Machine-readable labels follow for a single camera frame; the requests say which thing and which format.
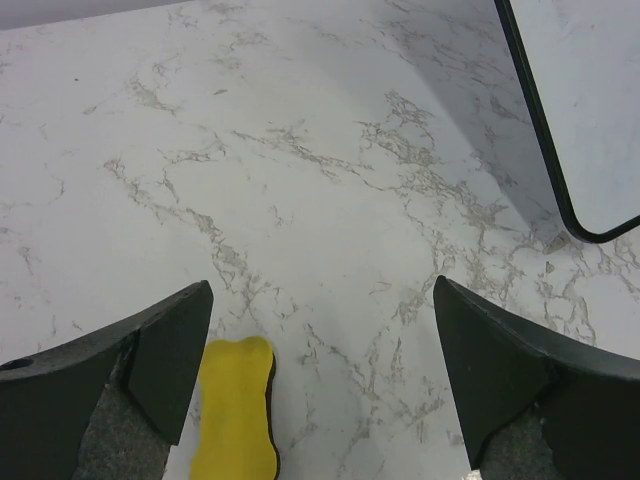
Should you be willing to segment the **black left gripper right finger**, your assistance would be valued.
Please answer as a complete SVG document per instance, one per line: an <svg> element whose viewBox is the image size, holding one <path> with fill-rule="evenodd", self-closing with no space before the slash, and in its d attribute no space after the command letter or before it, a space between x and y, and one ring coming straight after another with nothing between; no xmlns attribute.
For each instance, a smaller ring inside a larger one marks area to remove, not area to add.
<svg viewBox="0 0 640 480"><path fill-rule="evenodd" d="M484 479L636 479L639 362L440 276L439 339L469 464Z"/></svg>

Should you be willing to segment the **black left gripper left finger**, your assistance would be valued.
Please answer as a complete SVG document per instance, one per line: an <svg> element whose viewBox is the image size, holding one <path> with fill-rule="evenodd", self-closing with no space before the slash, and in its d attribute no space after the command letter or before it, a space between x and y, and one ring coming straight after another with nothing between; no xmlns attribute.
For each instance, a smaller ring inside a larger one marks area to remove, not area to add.
<svg viewBox="0 0 640 480"><path fill-rule="evenodd" d="M200 281L3 364L2 478L162 478L181 438L213 302Z"/></svg>

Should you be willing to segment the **yellow bone-shaped whiteboard eraser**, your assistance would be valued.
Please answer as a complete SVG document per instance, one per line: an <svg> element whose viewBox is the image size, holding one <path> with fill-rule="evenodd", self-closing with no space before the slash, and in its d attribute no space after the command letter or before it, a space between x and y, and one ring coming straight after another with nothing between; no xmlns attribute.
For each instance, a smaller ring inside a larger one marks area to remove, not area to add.
<svg viewBox="0 0 640 480"><path fill-rule="evenodd" d="M279 452L271 427L275 376L271 344L259 336L215 340L198 374L199 440L191 479L275 479Z"/></svg>

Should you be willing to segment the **black-framed small whiteboard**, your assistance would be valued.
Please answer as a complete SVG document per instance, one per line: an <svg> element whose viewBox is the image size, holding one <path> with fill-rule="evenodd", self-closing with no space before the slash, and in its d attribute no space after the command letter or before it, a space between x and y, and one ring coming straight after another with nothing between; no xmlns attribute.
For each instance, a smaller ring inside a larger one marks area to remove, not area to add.
<svg viewBox="0 0 640 480"><path fill-rule="evenodd" d="M602 244L639 225L639 4L495 4L561 218Z"/></svg>

